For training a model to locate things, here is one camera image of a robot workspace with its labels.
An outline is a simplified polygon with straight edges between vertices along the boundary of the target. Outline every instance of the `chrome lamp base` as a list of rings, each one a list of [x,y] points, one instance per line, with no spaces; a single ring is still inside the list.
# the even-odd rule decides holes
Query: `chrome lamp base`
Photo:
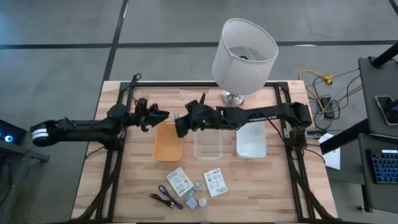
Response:
[[[223,97],[223,103],[229,106],[240,106],[244,102],[243,95],[235,95],[226,90],[223,90],[221,95]]]

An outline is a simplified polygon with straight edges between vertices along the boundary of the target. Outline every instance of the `orange plastic container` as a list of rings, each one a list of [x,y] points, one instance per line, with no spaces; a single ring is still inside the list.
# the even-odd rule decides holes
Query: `orange plastic container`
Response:
[[[182,138],[177,136],[175,123],[163,121],[156,128],[155,149],[152,158],[158,161],[178,161],[182,156]]]

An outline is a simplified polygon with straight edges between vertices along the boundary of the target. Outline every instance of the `blue keyboard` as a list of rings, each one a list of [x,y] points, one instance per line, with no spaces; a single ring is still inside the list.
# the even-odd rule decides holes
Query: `blue keyboard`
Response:
[[[395,149],[369,150],[377,184],[398,184],[398,152]]]

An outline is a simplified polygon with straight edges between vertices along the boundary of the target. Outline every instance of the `wooden tabletop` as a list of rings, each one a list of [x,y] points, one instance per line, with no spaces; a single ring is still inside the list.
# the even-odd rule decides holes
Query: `wooden tabletop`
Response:
[[[287,81],[292,102],[309,105],[303,81]],[[99,99],[96,119],[106,117],[106,112],[116,102],[120,82],[105,82]],[[187,112],[184,105],[199,100],[206,93],[205,104],[222,106],[221,90],[216,87],[142,87],[134,89],[134,97],[145,97],[148,105],[157,103],[160,110],[178,111],[180,116]],[[276,105],[275,90],[271,87],[248,95],[242,106],[244,109]],[[274,124],[280,128],[279,120]],[[267,156],[263,159],[247,160],[236,157],[236,132],[222,131],[223,156],[215,161],[201,161],[193,155],[193,132],[183,139],[183,155],[178,162],[153,160],[155,128],[143,133],[139,128],[127,130],[123,165],[119,180],[118,195],[114,211],[114,222],[292,222],[297,221],[292,187],[287,167],[286,153],[276,130],[265,124]],[[88,152],[101,147],[97,142],[88,146]],[[320,148],[309,149],[321,154]],[[91,203],[100,190],[106,158],[106,150],[92,154],[84,163],[80,184],[76,195],[72,217],[78,217]],[[311,191],[320,203],[333,216],[337,216],[331,194],[328,176],[323,161],[315,154],[305,153],[305,165]],[[189,179],[203,185],[194,198],[207,199],[206,207],[190,210],[170,209],[149,197],[157,193],[163,184],[173,196],[177,196],[166,176],[182,167]],[[210,197],[203,173],[221,168],[228,192]],[[300,194],[303,210],[306,212],[304,196]],[[109,195],[104,206],[108,211]],[[176,199],[185,205],[183,198]]]

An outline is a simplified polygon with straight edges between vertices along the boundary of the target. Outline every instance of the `table lamp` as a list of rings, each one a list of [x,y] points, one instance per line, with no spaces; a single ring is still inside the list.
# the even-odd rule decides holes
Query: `table lamp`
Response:
[[[224,104],[239,106],[244,95],[262,88],[276,56],[278,46],[263,28],[244,19],[226,21],[211,70]]]

